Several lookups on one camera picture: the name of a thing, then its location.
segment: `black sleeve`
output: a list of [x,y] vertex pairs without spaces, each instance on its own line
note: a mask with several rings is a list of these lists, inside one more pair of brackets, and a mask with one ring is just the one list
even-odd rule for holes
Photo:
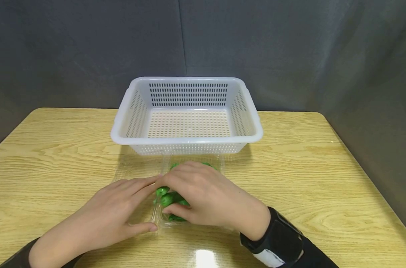
[[270,268],[338,268],[330,258],[304,237],[295,226],[289,223],[275,209],[268,207],[270,224],[264,236],[251,241],[240,234],[240,242],[251,253]]
[[[0,265],[0,268],[31,268],[29,265],[29,252],[32,246],[38,239],[33,240],[32,242],[28,243],[22,249],[17,251],[16,254],[11,256],[8,260]],[[62,268],[73,268],[75,263],[81,258],[82,255],[76,257],[75,259],[71,260],[67,264],[63,265]]]

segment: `person's right hand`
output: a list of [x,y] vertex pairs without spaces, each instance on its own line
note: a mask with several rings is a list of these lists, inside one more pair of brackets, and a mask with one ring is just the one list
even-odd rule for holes
[[270,211],[260,200],[202,163],[180,164],[159,178],[155,186],[168,186],[188,201],[190,207],[175,203],[163,213],[190,223],[226,226],[254,241],[262,238],[270,223]]

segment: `wooden table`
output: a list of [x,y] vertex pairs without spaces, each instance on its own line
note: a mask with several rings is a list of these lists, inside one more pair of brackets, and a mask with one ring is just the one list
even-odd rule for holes
[[[0,144],[0,263],[113,179],[155,175],[160,156],[114,144],[115,109],[40,108]],[[225,175],[289,218],[340,267],[406,267],[406,229],[324,116],[259,112],[264,138]],[[151,198],[133,221],[151,217]],[[264,267],[220,228],[160,230],[77,267]]]

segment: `plastic tray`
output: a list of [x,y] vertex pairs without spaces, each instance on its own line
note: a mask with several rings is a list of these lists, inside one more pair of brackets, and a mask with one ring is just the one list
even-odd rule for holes
[[[180,151],[174,151],[170,155],[166,155],[163,158],[163,166],[161,169],[161,174],[165,174],[169,172],[170,168],[173,164],[184,163],[186,161],[196,161],[201,163],[209,163],[212,167],[217,169],[220,173],[224,171],[224,159],[223,156],[220,154],[209,154],[203,152],[203,154],[189,154]],[[171,228],[177,225],[187,225],[188,222],[175,222],[175,221],[168,221],[169,215],[163,214],[163,207],[160,205],[159,198],[155,200],[154,210],[152,213],[151,221],[155,223],[159,228]]]

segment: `green vegetable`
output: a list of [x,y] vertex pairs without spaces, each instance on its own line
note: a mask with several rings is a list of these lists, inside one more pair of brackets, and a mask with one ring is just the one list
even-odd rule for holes
[[171,214],[171,215],[169,216],[168,221],[187,221],[187,220],[184,219],[184,218],[181,218],[181,217],[178,217],[178,216],[176,216],[176,215]]
[[172,204],[173,202],[174,202],[174,198],[172,197],[172,195],[170,195],[169,192],[168,192],[167,194],[163,195],[163,196],[160,198],[160,204],[161,204],[163,207],[167,207],[167,206],[169,206],[170,204]]
[[172,170],[174,167],[179,166],[179,163],[174,163],[169,170]]
[[155,194],[156,194],[158,197],[162,197],[163,195],[167,194],[167,193],[169,192],[169,190],[170,190],[169,187],[163,186],[163,187],[158,188],[158,189],[155,191]]
[[184,198],[178,192],[168,192],[160,198],[160,203],[163,207],[167,207],[182,200],[184,200]]
[[206,166],[212,166],[211,164],[209,164],[208,162],[202,162],[203,165]]
[[178,204],[184,205],[184,206],[190,206],[190,204],[184,199],[178,202]]

